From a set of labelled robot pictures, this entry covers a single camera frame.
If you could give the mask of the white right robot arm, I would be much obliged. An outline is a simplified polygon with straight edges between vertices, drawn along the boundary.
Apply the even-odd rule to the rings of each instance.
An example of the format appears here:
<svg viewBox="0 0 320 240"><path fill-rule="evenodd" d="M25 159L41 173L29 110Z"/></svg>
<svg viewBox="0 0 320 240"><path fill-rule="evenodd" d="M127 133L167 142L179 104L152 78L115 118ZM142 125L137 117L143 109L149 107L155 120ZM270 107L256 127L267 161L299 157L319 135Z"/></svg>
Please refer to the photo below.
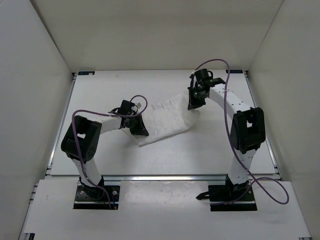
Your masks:
<svg viewBox="0 0 320 240"><path fill-rule="evenodd" d="M188 87L188 109L200 108L206 99L217 103L224 111L225 121L232 120L227 137L234 154L222 192L229 200L236 200L249 185L253 157L266 140L264 112L251 107L220 83L212 87Z"/></svg>

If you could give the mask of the white pleated skirt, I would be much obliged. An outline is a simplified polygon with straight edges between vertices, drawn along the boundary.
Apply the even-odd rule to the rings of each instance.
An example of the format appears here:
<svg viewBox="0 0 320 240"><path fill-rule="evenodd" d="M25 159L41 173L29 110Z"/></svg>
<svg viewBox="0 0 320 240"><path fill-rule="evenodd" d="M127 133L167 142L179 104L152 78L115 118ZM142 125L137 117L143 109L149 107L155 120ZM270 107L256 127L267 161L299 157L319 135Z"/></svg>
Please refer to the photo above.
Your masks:
<svg viewBox="0 0 320 240"><path fill-rule="evenodd" d="M142 113L142 120L148 136L132 135L130 130L122 131L139 147L188 131L200 118L198 110L188 109L189 94L184 91L166 101L152 104Z"/></svg>

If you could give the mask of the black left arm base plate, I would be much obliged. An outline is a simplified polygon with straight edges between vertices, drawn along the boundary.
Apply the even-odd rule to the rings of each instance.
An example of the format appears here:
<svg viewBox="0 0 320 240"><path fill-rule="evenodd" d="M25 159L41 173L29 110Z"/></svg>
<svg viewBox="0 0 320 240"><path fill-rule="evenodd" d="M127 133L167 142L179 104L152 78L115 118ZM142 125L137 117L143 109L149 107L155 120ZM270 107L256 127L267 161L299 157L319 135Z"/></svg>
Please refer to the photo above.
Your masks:
<svg viewBox="0 0 320 240"><path fill-rule="evenodd" d="M81 184L78 184L73 209L76 210L118 210L120 198L120 185L105 185L105 192L98 189L98 191L88 190Z"/></svg>

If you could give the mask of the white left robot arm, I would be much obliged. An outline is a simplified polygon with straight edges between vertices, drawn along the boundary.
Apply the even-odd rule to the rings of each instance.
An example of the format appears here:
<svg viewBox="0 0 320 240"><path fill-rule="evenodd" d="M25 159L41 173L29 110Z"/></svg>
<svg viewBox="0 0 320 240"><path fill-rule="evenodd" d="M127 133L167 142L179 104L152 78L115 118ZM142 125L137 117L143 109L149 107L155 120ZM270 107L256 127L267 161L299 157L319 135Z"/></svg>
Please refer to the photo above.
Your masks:
<svg viewBox="0 0 320 240"><path fill-rule="evenodd" d="M93 119L81 115L71 117L61 150L76 165L84 192L95 201L109 196L94 160L100 135L125 128L129 129L132 136L149 135L140 114L135 117L108 115Z"/></svg>

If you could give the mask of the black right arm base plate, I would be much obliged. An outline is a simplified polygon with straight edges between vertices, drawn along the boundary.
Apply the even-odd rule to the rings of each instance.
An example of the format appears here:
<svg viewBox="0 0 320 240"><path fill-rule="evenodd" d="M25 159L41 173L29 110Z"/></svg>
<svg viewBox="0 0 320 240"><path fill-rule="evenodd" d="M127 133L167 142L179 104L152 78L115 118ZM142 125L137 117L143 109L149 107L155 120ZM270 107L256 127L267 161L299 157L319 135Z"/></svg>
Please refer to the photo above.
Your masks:
<svg viewBox="0 0 320 240"><path fill-rule="evenodd" d="M226 185L209 185L197 200L209 200L211 212L253 212L257 204L252 187L231 193Z"/></svg>

